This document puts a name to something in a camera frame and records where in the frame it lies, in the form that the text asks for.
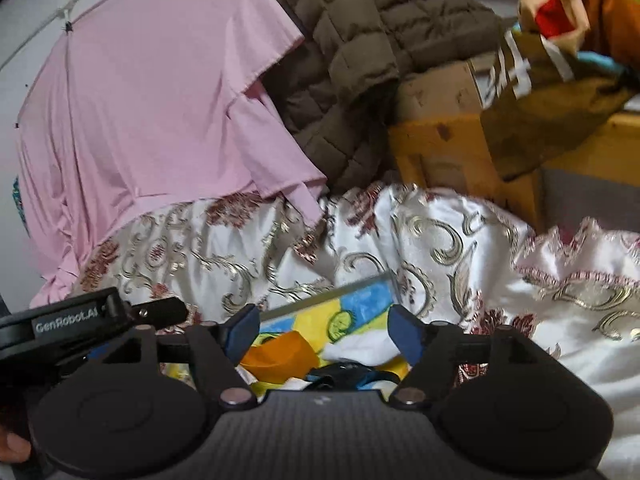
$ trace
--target person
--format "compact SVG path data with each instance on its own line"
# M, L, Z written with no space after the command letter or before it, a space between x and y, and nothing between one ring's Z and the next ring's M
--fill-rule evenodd
M31 454L31 444L0 424L0 462L15 464L26 462Z

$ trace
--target gray ribbed surface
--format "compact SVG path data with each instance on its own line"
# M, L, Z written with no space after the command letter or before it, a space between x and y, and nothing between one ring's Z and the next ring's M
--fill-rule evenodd
M52 480L70 480L57 473ZM461 460L425 416L387 407L376 392L272 392L227 413L183 463L147 480L505 480ZM596 473L564 480L602 480Z

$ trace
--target round metal bolt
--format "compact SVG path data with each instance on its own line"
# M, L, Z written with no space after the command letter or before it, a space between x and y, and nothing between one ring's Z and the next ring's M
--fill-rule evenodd
M427 400L427 395L424 391L418 388L402 388L394 396L398 402L405 406L420 406Z
M247 404L254 395L244 388L227 388L220 394L220 402L228 408L236 408Z

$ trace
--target pink cloth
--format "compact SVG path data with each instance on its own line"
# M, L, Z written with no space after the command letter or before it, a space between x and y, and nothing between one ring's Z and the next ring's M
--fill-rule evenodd
M275 0L104 0L53 47L20 113L20 190L63 299L92 249L169 203L283 192L309 225L324 176L258 76L301 39Z

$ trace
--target teal patterned fabric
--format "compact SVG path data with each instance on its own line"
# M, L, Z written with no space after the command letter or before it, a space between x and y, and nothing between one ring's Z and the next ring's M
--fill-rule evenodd
M24 228L27 229L27 219L24 217L24 207L22 206L22 197L20 196L20 186L18 185L18 177L15 177L15 180L14 180L13 195L14 195L15 206L18 208L18 214L20 215L22 224L24 225Z

